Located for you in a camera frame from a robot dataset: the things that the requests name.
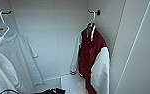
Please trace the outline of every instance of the closet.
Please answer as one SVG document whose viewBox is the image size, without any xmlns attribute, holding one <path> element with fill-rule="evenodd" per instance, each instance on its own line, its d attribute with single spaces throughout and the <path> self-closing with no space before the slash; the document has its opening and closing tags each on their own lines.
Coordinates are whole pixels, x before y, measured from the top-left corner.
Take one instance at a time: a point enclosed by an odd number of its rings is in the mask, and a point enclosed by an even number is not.
<svg viewBox="0 0 150 94">
<path fill-rule="evenodd" d="M 35 89 L 84 94 L 85 81 L 70 75 L 70 65 L 77 37 L 93 19 L 88 10 L 101 10 L 94 22 L 110 53 L 110 94 L 150 94 L 150 0 L 0 0 L 0 11 L 12 11 L 3 15 L 10 30 L 38 54 L 44 83 Z"/>
</svg>

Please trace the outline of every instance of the red jacket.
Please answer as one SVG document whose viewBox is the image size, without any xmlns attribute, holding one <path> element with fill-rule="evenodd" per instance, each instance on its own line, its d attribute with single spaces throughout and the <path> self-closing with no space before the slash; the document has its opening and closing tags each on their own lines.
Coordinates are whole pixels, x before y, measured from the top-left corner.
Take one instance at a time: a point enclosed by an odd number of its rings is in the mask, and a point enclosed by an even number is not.
<svg viewBox="0 0 150 94">
<path fill-rule="evenodd" d="M 102 38 L 101 34 L 97 31 L 97 29 L 94 30 L 93 40 L 91 39 L 91 32 L 93 26 L 88 26 L 81 32 L 82 44 L 79 50 L 78 62 L 79 73 L 86 80 L 86 89 L 89 94 L 96 94 L 96 91 L 90 84 L 91 68 L 95 62 L 98 53 L 101 51 L 101 48 L 106 47 L 105 40 Z"/>
</svg>

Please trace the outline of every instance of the clothes hanger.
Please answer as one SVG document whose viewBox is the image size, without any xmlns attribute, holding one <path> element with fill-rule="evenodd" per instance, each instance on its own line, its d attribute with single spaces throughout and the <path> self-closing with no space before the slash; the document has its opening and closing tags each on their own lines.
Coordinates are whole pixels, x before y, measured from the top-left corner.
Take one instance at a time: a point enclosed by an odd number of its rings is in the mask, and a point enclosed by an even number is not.
<svg viewBox="0 0 150 94">
<path fill-rule="evenodd" d="M 5 33 L 2 35 L 2 37 L 4 37 L 4 36 L 8 33 L 10 27 L 5 23 L 5 21 L 4 21 L 4 19 L 3 19 L 3 16 L 2 16 L 2 13 L 3 13 L 3 11 L 0 12 L 0 18 L 1 18 L 2 22 L 3 22 L 3 24 L 6 25 L 6 27 L 7 27 L 7 30 L 6 30 Z"/>
<path fill-rule="evenodd" d="M 92 25 L 93 25 L 93 23 L 94 23 L 94 20 L 95 20 L 95 12 L 94 12 L 94 17 L 93 17 L 93 20 L 92 20 L 92 22 L 91 22 L 90 27 L 92 27 Z"/>
</svg>

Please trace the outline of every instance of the white shirt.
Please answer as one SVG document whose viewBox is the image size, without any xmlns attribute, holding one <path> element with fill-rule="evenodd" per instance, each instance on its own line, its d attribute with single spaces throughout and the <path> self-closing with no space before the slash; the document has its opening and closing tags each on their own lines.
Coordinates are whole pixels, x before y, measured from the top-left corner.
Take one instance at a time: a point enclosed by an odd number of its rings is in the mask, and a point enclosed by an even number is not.
<svg viewBox="0 0 150 94">
<path fill-rule="evenodd" d="M 31 93 L 35 84 L 42 83 L 32 57 L 37 57 L 37 54 L 23 35 L 16 32 L 10 38 L 0 38 L 0 71 L 4 73 L 2 79 L 7 78 L 21 93 Z"/>
</svg>

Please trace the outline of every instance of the hanging clothes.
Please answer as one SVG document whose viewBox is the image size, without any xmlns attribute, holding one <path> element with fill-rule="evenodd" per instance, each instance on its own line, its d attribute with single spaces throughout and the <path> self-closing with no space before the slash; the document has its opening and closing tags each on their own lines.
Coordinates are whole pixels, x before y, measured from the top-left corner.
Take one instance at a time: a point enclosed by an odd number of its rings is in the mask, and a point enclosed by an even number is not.
<svg viewBox="0 0 150 94">
<path fill-rule="evenodd" d="M 95 25 L 93 24 L 91 28 L 89 26 L 90 24 L 78 37 L 70 71 L 73 73 L 79 71 L 80 76 L 86 80 L 89 94 L 109 94 L 108 48 Z M 100 89 L 104 89 L 106 93 L 100 92 Z"/>
<path fill-rule="evenodd" d="M 37 57 L 37 54 L 23 35 L 15 32 L 10 38 L 0 38 L 0 71 L 4 73 L 2 79 L 6 77 L 20 93 L 30 94 L 34 91 L 34 85 L 42 83 L 32 57 Z"/>
</svg>

